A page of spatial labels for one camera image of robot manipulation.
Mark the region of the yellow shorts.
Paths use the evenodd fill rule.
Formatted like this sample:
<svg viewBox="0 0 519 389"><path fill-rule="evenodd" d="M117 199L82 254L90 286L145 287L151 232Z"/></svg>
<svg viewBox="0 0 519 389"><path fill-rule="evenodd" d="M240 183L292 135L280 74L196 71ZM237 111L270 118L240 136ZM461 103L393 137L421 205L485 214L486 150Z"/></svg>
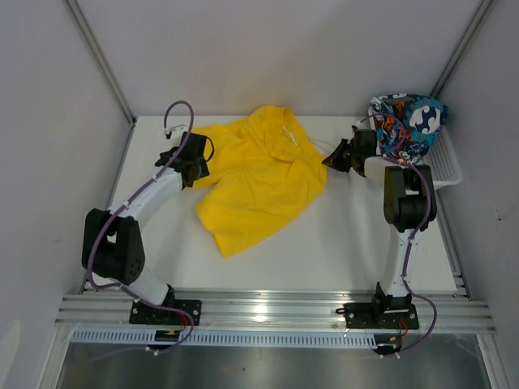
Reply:
<svg viewBox="0 0 519 389"><path fill-rule="evenodd" d="M267 105L227 124L195 128L212 140L207 189L195 211L228 258L292 222L324 190L322 156L291 109Z"/></svg>

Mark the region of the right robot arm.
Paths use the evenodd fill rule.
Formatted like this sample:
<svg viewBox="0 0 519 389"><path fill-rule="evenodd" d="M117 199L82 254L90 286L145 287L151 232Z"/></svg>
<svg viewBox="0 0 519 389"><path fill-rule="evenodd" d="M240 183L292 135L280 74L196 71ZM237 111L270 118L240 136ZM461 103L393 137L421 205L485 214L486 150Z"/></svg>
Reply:
<svg viewBox="0 0 519 389"><path fill-rule="evenodd" d="M323 164L339 172L353 170L364 178L379 179L383 214L390 238L382 279L368 303L346 303L338 314L355 326L388 327L399 318L417 318L414 299L423 299L411 287L416 251L423 233L437 214L432 170L377 153L378 139L371 129L352 127L353 138L342 139Z"/></svg>

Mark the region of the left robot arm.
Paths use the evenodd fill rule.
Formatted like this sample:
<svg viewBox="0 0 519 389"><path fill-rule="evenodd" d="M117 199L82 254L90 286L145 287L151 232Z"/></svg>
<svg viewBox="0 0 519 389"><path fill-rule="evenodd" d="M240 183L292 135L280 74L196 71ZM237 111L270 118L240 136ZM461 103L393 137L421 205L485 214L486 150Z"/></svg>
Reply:
<svg viewBox="0 0 519 389"><path fill-rule="evenodd" d="M142 232L163 205L195 181L209 175L213 141L187 131L170 150L162 152L148 177L120 204L106 210L94 208L84 225L82 266L94 276L113 282L132 296L148 302L148 315L156 323L169 323L176 314L168 299L174 292L146 266Z"/></svg>

